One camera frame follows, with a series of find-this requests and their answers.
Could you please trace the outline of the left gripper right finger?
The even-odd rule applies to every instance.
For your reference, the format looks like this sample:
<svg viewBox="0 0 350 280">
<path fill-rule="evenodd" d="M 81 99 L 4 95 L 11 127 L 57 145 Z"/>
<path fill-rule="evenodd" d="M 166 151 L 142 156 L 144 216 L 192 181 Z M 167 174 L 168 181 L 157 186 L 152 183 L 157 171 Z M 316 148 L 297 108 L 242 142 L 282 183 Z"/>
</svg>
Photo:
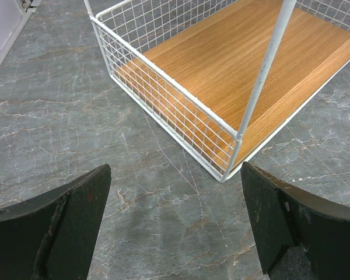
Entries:
<svg viewBox="0 0 350 280">
<path fill-rule="evenodd" d="M 243 163 L 255 245 L 270 279 L 350 279 L 350 207 Z"/>
</svg>

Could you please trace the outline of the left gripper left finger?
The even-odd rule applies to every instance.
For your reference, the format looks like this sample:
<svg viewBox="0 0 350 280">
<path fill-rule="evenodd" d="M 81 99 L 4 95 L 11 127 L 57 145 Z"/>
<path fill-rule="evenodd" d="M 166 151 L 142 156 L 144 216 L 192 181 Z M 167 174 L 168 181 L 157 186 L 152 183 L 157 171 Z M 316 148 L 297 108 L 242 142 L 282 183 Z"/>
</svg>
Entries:
<svg viewBox="0 0 350 280">
<path fill-rule="evenodd" d="M 86 279 L 107 197 L 108 164 L 0 209 L 0 279 Z"/>
</svg>

